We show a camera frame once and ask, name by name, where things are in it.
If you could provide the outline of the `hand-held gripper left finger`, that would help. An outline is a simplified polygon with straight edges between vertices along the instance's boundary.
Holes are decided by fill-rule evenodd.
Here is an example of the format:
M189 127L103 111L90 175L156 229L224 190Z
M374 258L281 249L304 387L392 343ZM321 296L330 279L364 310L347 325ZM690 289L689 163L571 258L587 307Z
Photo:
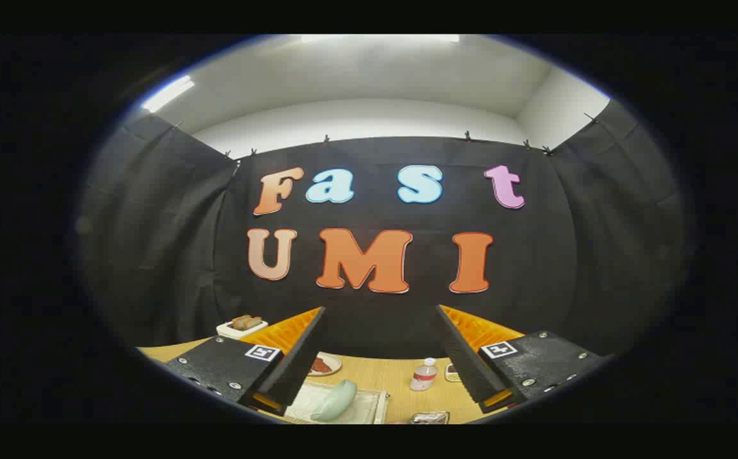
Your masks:
M164 367L229 404L284 415L311 371L326 331L320 306L240 339L215 336Z

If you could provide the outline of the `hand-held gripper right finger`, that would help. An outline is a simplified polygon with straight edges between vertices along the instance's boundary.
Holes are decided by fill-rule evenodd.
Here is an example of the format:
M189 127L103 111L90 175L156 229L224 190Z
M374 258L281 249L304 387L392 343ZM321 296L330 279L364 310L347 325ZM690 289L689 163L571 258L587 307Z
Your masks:
M439 342L483 413L541 398L604 364L551 331L523 334L445 305L435 310Z

